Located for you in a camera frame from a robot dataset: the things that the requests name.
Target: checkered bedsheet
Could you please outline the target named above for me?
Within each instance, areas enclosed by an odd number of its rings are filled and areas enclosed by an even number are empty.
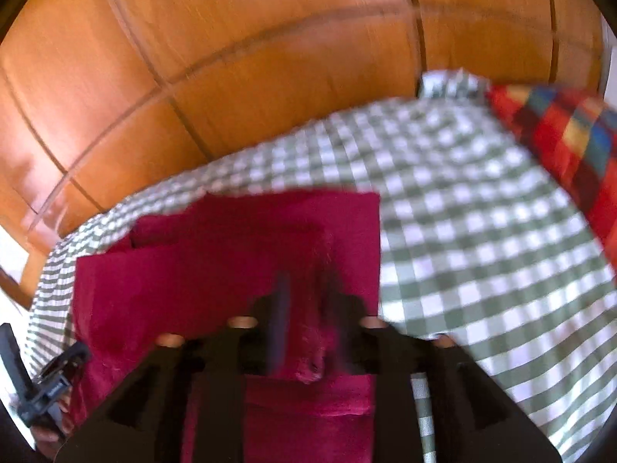
[[[574,461],[617,399],[613,269],[582,214],[481,103],[387,100],[335,113],[126,198],[62,240],[42,274],[26,355],[73,340],[75,259],[206,192],[346,186],[381,194],[381,315],[450,332]],[[434,461],[427,384],[413,380]]]

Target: bed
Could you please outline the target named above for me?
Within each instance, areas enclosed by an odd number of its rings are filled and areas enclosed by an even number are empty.
[[[473,92],[413,98],[461,67],[597,92],[604,49],[593,0],[28,0],[0,45],[0,185],[7,230],[52,249],[32,372],[72,342],[76,257],[137,217],[376,189],[381,315],[455,333],[575,461],[617,398],[613,269]]]

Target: wooden headboard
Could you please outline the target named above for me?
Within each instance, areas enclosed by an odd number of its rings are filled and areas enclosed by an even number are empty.
[[[0,45],[0,225],[48,249],[427,69],[597,90],[602,49],[592,0],[28,0]]]

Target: folded maroon garment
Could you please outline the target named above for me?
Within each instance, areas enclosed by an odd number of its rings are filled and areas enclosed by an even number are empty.
[[[371,380],[325,365],[333,363],[334,344],[321,298],[324,276],[333,270],[342,290],[376,313],[378,205],[377,195],[340,191],[205,196],[181,214],[141,218],[107,253],[79,258],[73,318],[93,359],[73,389],[75,422],[134,368],[157,335],[210,333],[246,314],[286,272],[285,364],[274,378],[248,379],[246,461],[370,461]]]

